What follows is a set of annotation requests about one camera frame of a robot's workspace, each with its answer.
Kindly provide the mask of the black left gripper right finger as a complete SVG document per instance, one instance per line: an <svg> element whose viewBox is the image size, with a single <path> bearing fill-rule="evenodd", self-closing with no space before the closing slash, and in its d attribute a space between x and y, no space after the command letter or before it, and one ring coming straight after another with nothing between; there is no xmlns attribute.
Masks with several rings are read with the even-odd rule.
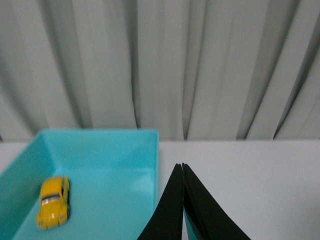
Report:
<svg viewBox="0 0 320 240"><path fill-rule="evenodd" d="M247 234L226 214L186 163L184 215L190 240L248 240Z"/></svg>

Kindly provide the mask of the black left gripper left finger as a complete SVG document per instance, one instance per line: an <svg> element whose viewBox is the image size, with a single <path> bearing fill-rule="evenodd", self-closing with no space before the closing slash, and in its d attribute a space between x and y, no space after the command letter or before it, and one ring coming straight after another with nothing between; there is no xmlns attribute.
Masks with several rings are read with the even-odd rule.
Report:
<svg viewBox="0 0 320 240"><path fill-rule="evenodd" d="M180 164L176 164L159 203L139 240L180 240L183 230L185 183Z"/></svg>

